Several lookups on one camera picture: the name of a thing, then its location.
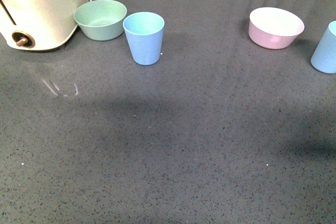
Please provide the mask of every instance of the cup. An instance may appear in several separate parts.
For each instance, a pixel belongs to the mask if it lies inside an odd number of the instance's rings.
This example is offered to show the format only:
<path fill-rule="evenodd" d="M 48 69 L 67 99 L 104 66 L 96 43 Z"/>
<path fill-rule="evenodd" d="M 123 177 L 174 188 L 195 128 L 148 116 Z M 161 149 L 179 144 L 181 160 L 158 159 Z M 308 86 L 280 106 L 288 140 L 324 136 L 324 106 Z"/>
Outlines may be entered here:
<path fill-rule="evenodd" d="M 134 13 L 123 22 L 133 59 L 140 65 L 151 65 L 159 60 L 164 19 L 155 13 Z"/>
<path fill-rule="evenodd" d="M 310 61 L 323 73 L 336 73 L 336 21 L 329 24 Z"/>

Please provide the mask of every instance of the toaster knob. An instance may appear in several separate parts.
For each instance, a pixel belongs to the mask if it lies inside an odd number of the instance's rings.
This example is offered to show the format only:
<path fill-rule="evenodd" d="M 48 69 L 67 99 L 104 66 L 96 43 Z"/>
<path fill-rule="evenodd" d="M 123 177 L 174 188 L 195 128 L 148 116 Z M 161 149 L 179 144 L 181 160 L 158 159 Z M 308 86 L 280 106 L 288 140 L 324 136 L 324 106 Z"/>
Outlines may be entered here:
<path fill-rule="evenodd" d="M 18 47 L 32 48 L 35 46 L 35 41 L 33 37 L 23 31 L 13 32 L 12 38 Z"/>

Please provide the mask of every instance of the white speck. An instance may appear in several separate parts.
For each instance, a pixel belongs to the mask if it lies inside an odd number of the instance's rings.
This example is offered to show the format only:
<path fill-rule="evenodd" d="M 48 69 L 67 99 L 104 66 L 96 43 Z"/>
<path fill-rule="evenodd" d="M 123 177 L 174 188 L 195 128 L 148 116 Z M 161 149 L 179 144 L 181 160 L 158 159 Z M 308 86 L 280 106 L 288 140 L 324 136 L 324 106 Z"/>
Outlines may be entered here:
<path fill-rule="evenodd" d="M 55 89 L 56 89 L 57 91 L 59 91 L 59 87 L 58 87 L 55 83 L 53 83 L 53 82 L 52 82 L 52 84 L 54 85 Z"/>
<path fill-rule="evenodd" d="M 47 88 L 55 95 L 58 96 L 58 94 L 51 88 L 51 86 L 48 85 L 48 83 L 42 79 L 42 82 L 47 86 Z"/>
<path fill-rule="evenodd" d="M 76 93 L 75 93 L 75 95 L 78 95 L 78 89 L 77 89 L 77 86 L 76 86 L 75 83 L 74 83 L 74 85 L 75 85 L 75 89 L 76 89 Z"/>

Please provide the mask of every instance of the speckled stone countertop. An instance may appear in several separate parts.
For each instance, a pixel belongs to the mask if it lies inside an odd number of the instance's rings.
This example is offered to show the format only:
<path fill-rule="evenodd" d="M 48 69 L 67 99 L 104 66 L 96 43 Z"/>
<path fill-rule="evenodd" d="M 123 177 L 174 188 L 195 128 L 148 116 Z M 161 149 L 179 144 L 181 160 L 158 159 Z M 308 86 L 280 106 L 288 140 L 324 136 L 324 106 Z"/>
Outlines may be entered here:
<path fill-rule="evenodd" d="M 336 223 L 336 75 L 310 64 L 335 0 L 117 1 L 165 19 L 156 64 L 124 34 L 0 37 L 0 223 Z M 263 6 L 305 31 L 257 46 Z"/>

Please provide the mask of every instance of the bowl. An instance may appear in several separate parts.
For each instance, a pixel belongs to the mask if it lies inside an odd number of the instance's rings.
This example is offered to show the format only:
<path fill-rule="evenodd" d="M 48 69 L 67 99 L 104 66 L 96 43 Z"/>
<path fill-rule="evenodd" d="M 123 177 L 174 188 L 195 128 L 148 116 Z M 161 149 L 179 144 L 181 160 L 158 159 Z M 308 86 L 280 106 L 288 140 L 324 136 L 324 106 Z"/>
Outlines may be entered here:
<path fill-rule="evenodd" d="M 302 20 L 289 11 L 262 7 L 250 13 L 248 34 L 261 47 L 281 49 L 288 47 L 303 32 L 304 26 Z"/>
<path fill-rule="evenodd" d="M 83 33 L 93 40 L 110 40 L 124 32 L 122 22 L 126 7 L 114 0 L 95 0 L 79 6 L 74 20 Z"/>

